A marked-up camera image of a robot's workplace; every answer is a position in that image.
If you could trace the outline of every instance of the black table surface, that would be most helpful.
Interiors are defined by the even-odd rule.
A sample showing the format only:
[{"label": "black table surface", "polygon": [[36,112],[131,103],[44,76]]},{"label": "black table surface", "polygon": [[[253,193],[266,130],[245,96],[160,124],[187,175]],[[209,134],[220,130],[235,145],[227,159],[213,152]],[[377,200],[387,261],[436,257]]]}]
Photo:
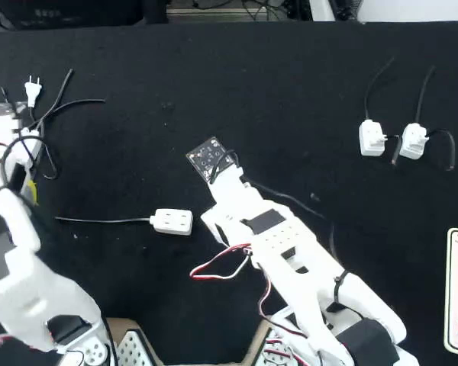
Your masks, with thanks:
[{"label": "black table surface", "polygon": [[[421,123],[454,134],[455,171],[443,170],[448,149],[440,137],[420,160],[400,159],[395,169],[393,143],[382,157],[360,155],[364,91],[391,56],[395,64],[370,98],[371,118],[385,133],[401,133],[434,64]],[[193,267],[222,249],[199,219],[211,195],[184,157],[210,136],[239,153],[248,176],[334,222],[340,260],[403,319],[403,347],[421,364],[458,364],[443,347],[446,234],[458,227],[458,23],[0,34],[0,86],[23,99],[24,81],[40,76],[37,116],[69,68],[76,73],[64,101],[108,102],[48,122],[61,176],[39,179],[42,212],[114,219],[173,207],[193,210],[195,222],[187,238],[160,235],[147,224],[55,223],[56,239],[43,238],[40,256],[88,291],[104,315],[138,321],[166,364],[239,361],[260,321],[264,281],[250,266],[233,281],[189,279]],[[282,202],[327,247],[329,222]],[[239,260],[235,255],[214,271],[230,273]],[[0,360],[54,359],[29,353],[10,342]]]}]

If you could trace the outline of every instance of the circuit board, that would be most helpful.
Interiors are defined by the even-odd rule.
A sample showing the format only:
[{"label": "circuit board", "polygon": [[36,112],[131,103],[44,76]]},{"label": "circuit board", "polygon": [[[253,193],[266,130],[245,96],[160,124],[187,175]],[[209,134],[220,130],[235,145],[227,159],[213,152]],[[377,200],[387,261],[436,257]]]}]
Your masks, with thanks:
[{"label": "circuit board", "polygon": [[[191,162],[200,176],[208,182],[214,165],[217,164],[225,152],[226,149],[221,145],[219,140],[216,137],[211,137],[202,145],[195,147],[191,152],[187,153],[186,158]],[[230,156],[226,156],[224,161],[220,162],[218,171],[222,172],[233,164],[234,160]]]}]

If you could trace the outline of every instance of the power plug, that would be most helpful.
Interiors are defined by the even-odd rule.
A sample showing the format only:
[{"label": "power plug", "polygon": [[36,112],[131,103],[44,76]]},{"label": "power plug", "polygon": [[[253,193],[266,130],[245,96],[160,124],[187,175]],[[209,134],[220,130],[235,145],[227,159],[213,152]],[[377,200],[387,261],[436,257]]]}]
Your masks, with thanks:
[{"label": "power plug", "polygon": [[150,224],[158,233],[190,235],[193,214],[189,210],[160,208],[150,217]]},{"label": "power plug", "polygon": [[382,126],[372,120],[360,124],[360,150],[363,156],[381,156],[385,152],[386,135]]},{"label": "power plug", "polygon": [[39,81],[39,78],[37,78],[37,82],[32,82],[31,75],[29,76],[29,81],[24,84],[25,94],[27,94],[27,106],[29,108],[36,106],[36,99],[39,96],[40,90],[43,88]]},{"label": "power plug", "polygon": [[429,137],[427,131],[420,124],[408,124],[402,134],[400,156],[417,160],[424,154],[424,147]]}]

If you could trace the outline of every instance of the robotic arm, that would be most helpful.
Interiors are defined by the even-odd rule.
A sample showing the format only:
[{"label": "robotic arm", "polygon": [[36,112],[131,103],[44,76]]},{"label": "robotic arm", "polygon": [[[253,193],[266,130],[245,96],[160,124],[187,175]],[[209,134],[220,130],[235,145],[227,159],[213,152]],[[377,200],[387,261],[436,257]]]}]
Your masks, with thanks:
[{"label": "robotic arm", "polygon": [[[406,336],[400,318],[345,271],[287,206],[264,200],[243,183],[243,169],[217,139],[187,158],[216,202],[202,214],[204,223],[220,243],[250,243],[253,265],[287,303],[271,321],[295,353],[309,364],[329,366],[418,365],[397,346]],[[296,324],[288,320],[292,314]]]},{"label": "robotic arm", "polygon": [[40,240],[26,207],[3,184],[0,176],[0,217],[10,233],[10,239],[0,236],[0,323],[8,336],[43,352],[81,351],[91,366],[115,364],[98,305],[76,282],[54,273],[35,255]]}]

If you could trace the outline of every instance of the white power adapter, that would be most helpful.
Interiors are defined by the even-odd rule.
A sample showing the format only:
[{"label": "white power adapter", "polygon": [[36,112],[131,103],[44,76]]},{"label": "white power adapter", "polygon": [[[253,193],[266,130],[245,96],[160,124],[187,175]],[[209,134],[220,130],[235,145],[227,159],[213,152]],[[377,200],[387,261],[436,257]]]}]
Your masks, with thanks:
[{"label": "white power adapter", "polygon": [[189,210],[159,208],[150,217],[150,224],[158,233],[190,235],[192,233],[193,214]]},{"label": "white power adapter", "polygon": [[420,124],[408,124],[402,134],[400,156],[417,160],[424,154],[424,147],[429,140],[427,131]]},{"label": "white power adapter", "polygon": [[360,124],[360,150],[363,156],[381,156],[385,152],[387,136],[382,126],[372,120],[364,120]]}]

